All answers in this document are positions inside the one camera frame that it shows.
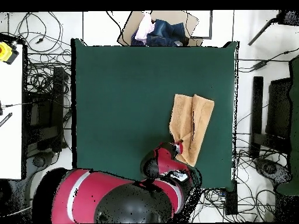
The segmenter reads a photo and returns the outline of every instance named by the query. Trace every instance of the floor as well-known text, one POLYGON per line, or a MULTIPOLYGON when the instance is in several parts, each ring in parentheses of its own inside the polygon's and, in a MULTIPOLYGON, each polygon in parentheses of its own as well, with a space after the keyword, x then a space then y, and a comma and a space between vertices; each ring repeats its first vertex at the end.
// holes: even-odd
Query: floor
MULTIPOLYGON (((213 26, 212 26, 212 39, 204 40, 202 46, 214 46, 222 47, 228 41, 240 41, 239 48, 239 67, 250 68, 255 65, 260 60, 267 60, 280 54, 287 50, 295 50, 299 47, 299 27, 291 26, 280 26, 274 24, 270 26, 256 41, 252 46, 248 46, 249 41, 255 36, 255 34, 265 25, 265 23, 276 16, 277 10, 214 10, 213 11, 213 26)), ((0 32, 10 32, 16 33, 18 24, 24 18, 26 13, 0 13, 0 32)), ((55 39, 59 36, 60 25, 47 12, 34 13, 36 16, 31 16, 28 18, 28 27, 30 33, 27 41, 30 41, 31 48, 28 49, 30 59, 33 62, 36 61, 47 61, 48 54, 61 54, 64 50, 70 49, 70 39, 79 38, 83 39, 87 45, 101 45, 101 46, 119 46, 117 43, 117 38, 119 36, 119 28, 115 23, 109 19, 105 12, 54 12, 56 18, 62 24, 63 27, 63 43, 59 47, 58 44, 55 45, 50 51, 42 52, 43 50, 48 50, 55 44, 55 39), (38 39, 44 34, 45 26, 39 20, 39 18, 44 22, 47 28, 47 39, 43 42, 36 44, 38 39), (35 38, 36 34, 41 33, 41 36, 35 38)), ((130 12, 113 12, 113 18, 119 23, 121 27, 124 26, 127 17, 130 12)), ((200 16, 200 12, 193 12, 193 15, 199 15, 200 20, 207 16, 203 13, 200 16)), ((202 21, 200 30, 208 30, 208 22, 202 21)), ((26 24, 20 28, 19 32, 26 32, 26 24)), ((275 58, 274 61, 269 62, 265 67, 258 71, 253 71, 250 73, 239 72, 239 88, 238 88, 238 115, 237 121, 247 116, 251 112, 251 97, 252 97, 252 81, 254 76, 264 77, 264 91, 263 91, 263 104, 267 105, 268 102, 268 87, 270 82, 275 79, 286 78, 290 76, 288 69, 288 61, 299 54, 299 51, 291 52, 286 55, 280 55, 275 58)), ((64 51, 63 56, 57 55, 57 59, 63 63, 69 61, 69 55, 67 51, 64 51)), ((263 109, 263 132, 266 126, 266 116, 267 107, 263 109)), ((66 142, 69 144, 71 149, 71 131, 67 128, 71 127, 71 121, 68 122, 65 127, 64 136, 66 142)), ((250 117, 245 118, 238 124, 237 128, 238 140, 237 147, 238 150, 248 148, 247 142, 249 141, 250 133, 250 117)), ((72 156, 71 150, 64 149, 57 160, 57 163, 49 167, 53 169, 54 167, 66 167, 71 168, 72 156)), ((273 155, 270 159, 278 160, 278 155, 273 155)), ((285 159, 280 157, 281 164, 286 164, 285 159)), ((44 170, 37 174, 34 178, 33 184, 37 184, 41 177, 45 174, 47 170, 44 170)), ((270 221, 273 219, 273 215, 268 211, 264 210, 261 206, 260 211, 265 215, 263 219, 257 214, 256 207, 250 196, 250 191, 254 197, 260 190, 268 189, 272 190, 271 182, 258 175, 253 167, 247 164, 243 167, 240 166, 238 169, 238 196, 239 196, 239 211, 245 211, 240 213, 238 216, 221 216, 223 214, 222 208, 215 208, 210 203, 204 202, 204 204, 199 203, 197 209, 192 215, 193 222, 226 222, 226 221, 270 221)), ((209 195, 215 204, 221 205, 221 199, 216 194, 209 195)), ((262 192, 258 198, 263 205, 269 204, 274 208, 274 196, 269 192, 262 192)))

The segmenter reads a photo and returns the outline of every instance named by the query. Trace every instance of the green table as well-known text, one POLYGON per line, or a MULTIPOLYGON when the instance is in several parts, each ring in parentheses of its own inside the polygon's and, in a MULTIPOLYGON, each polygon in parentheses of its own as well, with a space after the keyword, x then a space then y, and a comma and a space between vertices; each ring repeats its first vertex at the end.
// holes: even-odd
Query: green table
POLYGON ((236 47, 87 47, 72 40, 77 167, 143 179, 144 155, 172 141, 175 94, 197 94, 215 102, 196 164, 203 187, 231 188, 236 47))

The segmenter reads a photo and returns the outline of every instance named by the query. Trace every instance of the cardboard box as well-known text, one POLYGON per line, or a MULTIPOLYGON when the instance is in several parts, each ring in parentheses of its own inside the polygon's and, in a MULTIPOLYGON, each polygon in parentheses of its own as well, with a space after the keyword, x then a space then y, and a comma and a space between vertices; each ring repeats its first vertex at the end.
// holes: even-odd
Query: cardboard box
MULTIPOLYGON (((129 45, 131 45, 132 35, 138 29, 143 17, 144 15, 140 11, 132 11, 130 13, 123 29, 123 38, 129 45)), ((194 31, 198 22, 198 19, 196 17, 192 16, 191 14, 189 14, 188 16, 186 12, 183 12, 181 10, 154 10, 151 13, 151 17, 154 21, 156 21, 157 19, 164 20, 170 25, 183 22, 185 27, 185 35, 188 38, 190 38, 190 34, 192 34, 192 32, 194 31)), ((123 38, 120 35, 117 42, 123 46, 127 46, 123 38)), ((202 41, 203 40, 201 38, 190 39, 188 46, 200 46, 202 44, 202 41)))

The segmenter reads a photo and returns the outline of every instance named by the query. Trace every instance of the yellow device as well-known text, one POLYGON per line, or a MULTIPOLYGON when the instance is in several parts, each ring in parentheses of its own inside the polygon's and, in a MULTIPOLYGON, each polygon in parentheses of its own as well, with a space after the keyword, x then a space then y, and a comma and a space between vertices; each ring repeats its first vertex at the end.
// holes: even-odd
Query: yellow device
POLYGON ((0 42, 0 61, 11 64, 18 55, 19 52, 16 51, 15 45, 7 45, 5 42, 0 42))

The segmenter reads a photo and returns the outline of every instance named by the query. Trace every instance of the orange towel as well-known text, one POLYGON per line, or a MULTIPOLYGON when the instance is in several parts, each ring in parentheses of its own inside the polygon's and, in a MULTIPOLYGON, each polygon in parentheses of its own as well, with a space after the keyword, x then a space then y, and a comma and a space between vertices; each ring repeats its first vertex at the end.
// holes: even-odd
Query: orange towel
POLYGON ((175 142, 183 140, 183 153, 177 160, 195 166, 214 102, 198 95, 175 95, 169 130, 175 142))

